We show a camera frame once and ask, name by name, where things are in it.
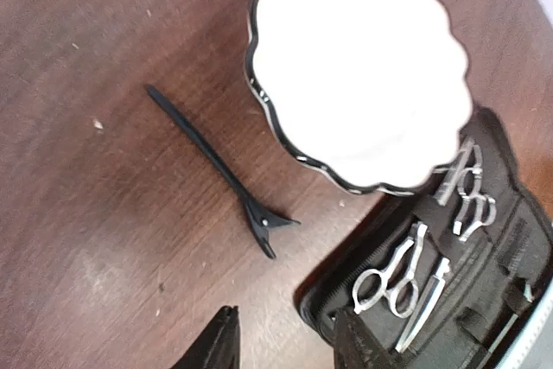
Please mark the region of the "silver straight scissors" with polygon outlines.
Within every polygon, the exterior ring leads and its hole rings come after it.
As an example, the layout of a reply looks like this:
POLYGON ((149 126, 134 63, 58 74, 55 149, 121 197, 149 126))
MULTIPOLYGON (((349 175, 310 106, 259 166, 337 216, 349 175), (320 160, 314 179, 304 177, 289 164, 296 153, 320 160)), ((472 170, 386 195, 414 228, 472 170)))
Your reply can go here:
POLYGON ((451 271, 450 260, 440 258, 427 285, 419 289, 416 270, 427 231, 428 227, 421 221, 414 224, 383 269, 364 270, 353 283, 355 314, 359 315, 385 299, 392 314, 407 321, 395 345, 398 353, 405 352, 422 330, 444 291, 446 275, 451 271))

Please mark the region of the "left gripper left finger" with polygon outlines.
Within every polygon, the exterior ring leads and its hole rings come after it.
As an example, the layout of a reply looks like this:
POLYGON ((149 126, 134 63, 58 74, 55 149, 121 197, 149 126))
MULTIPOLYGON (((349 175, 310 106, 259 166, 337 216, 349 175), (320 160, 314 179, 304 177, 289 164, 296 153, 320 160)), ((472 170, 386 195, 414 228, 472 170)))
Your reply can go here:
POLYGON ((238 306, 225 305, 207 323, 188 350, 171 369, 240 368, 238 306))

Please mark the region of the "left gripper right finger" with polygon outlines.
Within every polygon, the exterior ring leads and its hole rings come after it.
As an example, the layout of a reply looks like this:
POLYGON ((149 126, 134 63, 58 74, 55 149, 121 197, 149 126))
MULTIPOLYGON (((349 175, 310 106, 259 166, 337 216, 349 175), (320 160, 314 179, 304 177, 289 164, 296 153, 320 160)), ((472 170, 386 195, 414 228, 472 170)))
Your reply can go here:
POLYGON ((339 309, 334 322, 336 369, 396 369, 392 355, 351 309, 339 309))

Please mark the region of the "black zip tool case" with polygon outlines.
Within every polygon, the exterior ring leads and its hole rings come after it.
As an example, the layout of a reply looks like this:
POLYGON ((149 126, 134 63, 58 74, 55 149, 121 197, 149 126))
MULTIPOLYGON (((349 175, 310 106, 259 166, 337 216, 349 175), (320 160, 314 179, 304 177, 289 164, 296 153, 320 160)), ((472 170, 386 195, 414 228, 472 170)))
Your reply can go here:
POLYGON ((552 224, 518 175, 505 128, 490 109, 478 108, 463 129, 483 154, 481 192, 496 200, 497 217, 467 242, 453 234, 461 198, 445 207, 434 199, 448 168, 419 194, 387 197, 326 259, 296 293, 303 321, 334 349, 339 309, 353 311, 352 288, 368 269, 383 269, 395 248, 421 221, 428 227, 416 270, 424 289, 440 258, 451 271, 429 319, 403 353, 395 350, 406 324, 381 299, 359 318, 401 368, 496 368, 552 283, 552 224))

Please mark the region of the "silver thinning scissors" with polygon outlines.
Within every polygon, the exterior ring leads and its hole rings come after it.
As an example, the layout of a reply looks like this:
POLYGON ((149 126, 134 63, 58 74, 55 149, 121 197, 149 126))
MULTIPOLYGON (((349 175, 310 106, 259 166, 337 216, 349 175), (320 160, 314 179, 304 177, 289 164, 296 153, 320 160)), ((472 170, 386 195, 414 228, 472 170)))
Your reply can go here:
POLYGON ((454 164, 448 168, 434 199, 445 207, 450 197, 457 194, 461 205, 454 217, 452 232, 460 242, 467 240, 482 227, 490 226, 497 217, 496 200, 481 192, 483 182, 483 154, 472 137, 461 144, 454 164))

